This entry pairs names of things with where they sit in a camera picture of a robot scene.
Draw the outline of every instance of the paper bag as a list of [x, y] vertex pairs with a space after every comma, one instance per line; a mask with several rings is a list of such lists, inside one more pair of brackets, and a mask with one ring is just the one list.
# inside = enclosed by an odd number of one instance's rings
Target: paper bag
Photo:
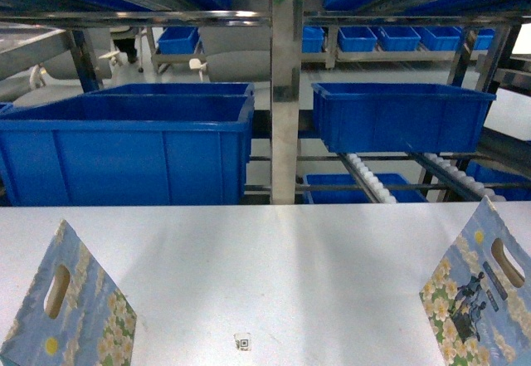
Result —
[[129, 366], [136, 314], [62, 221], [0, 350], [3, 366]]

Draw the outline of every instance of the blue plastic bin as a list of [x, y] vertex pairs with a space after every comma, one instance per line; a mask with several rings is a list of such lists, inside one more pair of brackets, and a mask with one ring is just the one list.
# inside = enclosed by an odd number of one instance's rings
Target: blue plastic bin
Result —
[[323, 83], [314, 126], [333, 153], [473, 152], [495, 95], [438, 84]]
[[302, 52], [316, 53], [323, 50], [324, 30], [321, 27], [305, 27], [302, 31]]
[[370, 52], [376, 45], [376, 36], [368, 27], [341, 27], [339, 47], [343, 52]]
[[486, 51], [489, 49], [492, 40], [494, 40], [494, 30], [492, 28], [484, 28], [478, 32], [474, 49], [477, 51]]
[[[376, 173], [383, 185], [402, 185], [409, 182], [399, 173]], [[354, 185], [349, 174], [308, 174], [304, 183], [309, 185]], [[426, 203], [426, 198], [416, 190], [392, 190], [399, 203]], [[304, 204], [360, 204], [369, 203], [363, 190], [308, 191], [303, 193]]]
[[238, 204], [251, 96], [78, 96], [0, 115], [14, 206]]
[[158, 39], [158, 49], [164, 55], [194, 53], [199, 41], [196, 27], [168, 27]]
[[[105, 90], [96, 90], [84, 94], [84, 96], [92, 95], [168, 95], [179, 97], [180, 95], [247, 95], [254, 96], [255, 86], [249, 82], [217, 82], [217, 83], [168, 83], [168, 84], [126, 84], [108, 88]], [[251, 139], [252, 139], [252, 124], [249, 124], [249, 134], [247, 135], [247, 147], [249, 151], [246, 153], [247, 163], [251, 159]]]
[[328, 11], [355, 11], [376, 0], [324, 0], [323, 7]]
[[384, 51], [415, 51], [421, 40], [412, 27], [378, 27], [374, 34]]
[[430, 51], [455, 51], [460, 32], [455, 27], [415, 27], [422, 43]]
[[[484, 167], [475, 161], [470, 161], [466, 174], [474, 177], [482, 183], [512, 183], [512, 182], [529, 182], [528, 179], [521, 175], [497, 171], [495, 169]], [[531, 200], [531, 189], [494, 189], [496, 194], [504, 196], [511, 202]]]
[[6, 111], [12, 109], [13, 103], [3, 103], [0, 102], [0, 114], [5, 113]]

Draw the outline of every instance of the metal pole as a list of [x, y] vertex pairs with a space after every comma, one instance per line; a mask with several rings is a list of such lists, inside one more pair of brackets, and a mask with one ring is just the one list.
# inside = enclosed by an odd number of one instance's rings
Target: metal pole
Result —
[[470, 64], [470, 57], [474, 49], [476, 32], [464, 28], [461, 32], [459, 46], [454, 55], [454, 60], [451, 65], [450, 75], [448, 76], [448, 85], [462, 86], [465, 79], [466, 69]]
[[499, 83], [494, 81], [494, 75], [499, 67], [507, 67], [513, 54], [514, 44], [520, 34], [521, 26], [501, 27], [496, 30], [494, 40], [490, 44], [489, 52], [483, 64], [483, 70], [475, 87], [481, 92], [495, 94]]
[[88, 30], [72, 30], [71, 40], [71, 54], [83, 91], [102, 89], [103, 81]]
[[270, 0], [271, 204], [295, 202], [303, 0]]

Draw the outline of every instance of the printed figure illustration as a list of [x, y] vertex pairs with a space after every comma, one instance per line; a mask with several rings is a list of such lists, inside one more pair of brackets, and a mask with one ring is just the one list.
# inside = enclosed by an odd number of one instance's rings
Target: printed figure illustration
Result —
[[455, 313], [455, 308], [457, 306], [458, 301], [462, 301], [460, 304], [460, 308], [462, 306], [469, 305], [471, 306], [473, 302], [477, 301], [478, 297], [480, 296], [481, 288], [481, 280], [485, 277], [485, 273], [480, 272], [477, 277], [472, 275], [470, 277], [470, 281], [468, 285], [462, 285], [461, 287], [457, 288], [457, 295], [455, 296], [454, 303], [452, 304], [451, 308], [449, 309], [450, 315], [453, 315]]
[[483, 291], [481, 280], [484, 277], [484, 272], [480, 272], [478, 276], [472, 275], [467, 285], [458, 287], [454, 303], [449, 309], [451, 319], [463, 342], [470, 337], [476, 337], [478, 341], [481, 341], [477, 324], [481, 319], [481, 311], [486, 308], [487, 303], [482, 301], [478, 304], [478, 302], [480, 293]]

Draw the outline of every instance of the person's leg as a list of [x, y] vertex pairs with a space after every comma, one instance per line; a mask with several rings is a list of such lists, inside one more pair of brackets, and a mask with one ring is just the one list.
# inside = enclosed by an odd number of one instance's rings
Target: person's leg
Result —
[[127, 54], [129, 63], [135, 63], [137, 58], [137, 51], [134, 47], [134, 38], [125, 38], [123, 40], [114, 40], [114, 44], [118, 47], [120, 52]]

